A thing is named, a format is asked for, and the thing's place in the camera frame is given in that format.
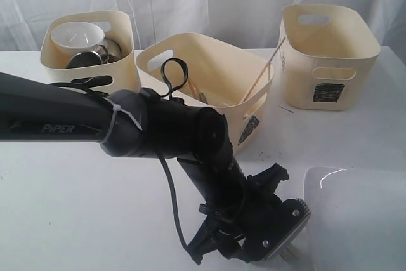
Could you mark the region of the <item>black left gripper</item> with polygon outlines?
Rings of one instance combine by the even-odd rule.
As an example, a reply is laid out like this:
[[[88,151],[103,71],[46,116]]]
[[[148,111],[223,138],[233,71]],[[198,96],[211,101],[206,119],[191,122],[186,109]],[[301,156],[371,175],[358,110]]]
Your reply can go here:
[[[201,265],[203,256],[218,249],[230,260],[249,263],[241,245],[245,239],[250,198],[247,177],[234,157],[210,163],[179,158],[177,160],[204,199],[199,211],[206,216],[197,233],[187,245],[191,259]]]

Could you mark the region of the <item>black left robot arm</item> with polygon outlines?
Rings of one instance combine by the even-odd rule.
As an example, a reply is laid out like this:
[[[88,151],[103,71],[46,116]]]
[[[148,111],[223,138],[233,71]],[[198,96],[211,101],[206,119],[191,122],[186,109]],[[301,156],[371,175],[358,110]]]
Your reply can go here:
[[[206,219],[190,242],[195,263],[219,251],[244,262],[269,258],[283,239],[279,165],[244,176],[226,117],[210,107],[162,98],[150,88],[110,95],[74,83],[43,84],[1,74],[3,141],[97,142],[112,157],[176,159],[205,202]]]

